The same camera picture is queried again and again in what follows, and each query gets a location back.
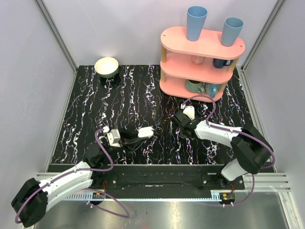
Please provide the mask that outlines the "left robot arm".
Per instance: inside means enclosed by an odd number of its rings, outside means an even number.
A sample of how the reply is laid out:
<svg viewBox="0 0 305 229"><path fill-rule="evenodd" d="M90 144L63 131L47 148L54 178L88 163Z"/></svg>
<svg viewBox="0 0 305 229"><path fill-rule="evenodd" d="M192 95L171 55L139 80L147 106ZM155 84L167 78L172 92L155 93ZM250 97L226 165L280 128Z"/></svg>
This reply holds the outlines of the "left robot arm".
<svg viewBox="0 0 305 229"><path fill-rule="evenodd" d="M45 180L27 180L11 206L16 212L15 223L28 228L40 221L45 213L58 202L82 189L106 187L102 174L114 168L114 162L99 140L98 134L106 133L111 149L121 147L121 141L136 143L153 136L152 127L143 127L133 132L119 132L104 127L95 131L94 142L87 145L81 162L74 167Z"/></svg>

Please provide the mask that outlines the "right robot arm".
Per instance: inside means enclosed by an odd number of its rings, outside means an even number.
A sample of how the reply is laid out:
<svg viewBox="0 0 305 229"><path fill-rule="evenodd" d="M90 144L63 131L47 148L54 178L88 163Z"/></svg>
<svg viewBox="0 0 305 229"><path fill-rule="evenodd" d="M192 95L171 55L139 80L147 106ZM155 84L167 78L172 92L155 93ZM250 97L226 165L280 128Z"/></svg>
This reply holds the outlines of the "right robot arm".
<svg viewBox="0 0 305 229"><path fill-rule="evenodd" d="M252 125L228 127L198 117L191 119L182 111L173 116L173 122L185 138L210 140L233 150L234 160L227 163L216 177L216 183L222 189L229 188L239 176L255 175L275 162L272 147Z"/></svg>

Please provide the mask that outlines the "white earbud charging case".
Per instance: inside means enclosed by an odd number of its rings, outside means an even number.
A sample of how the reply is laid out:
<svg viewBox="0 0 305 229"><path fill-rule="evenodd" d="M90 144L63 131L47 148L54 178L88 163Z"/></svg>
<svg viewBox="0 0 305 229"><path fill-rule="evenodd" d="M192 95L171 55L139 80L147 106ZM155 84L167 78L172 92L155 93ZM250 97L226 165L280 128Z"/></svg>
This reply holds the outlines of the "white earbud charging case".
<svg viewBox="0 0 305 229"><path fill-rule="evenodd" d="M145 137L152 137L153 136L153 131L154 129L149 126L149 127L142 127L138 130L138 137L139 138L145 138Z"/></svg>

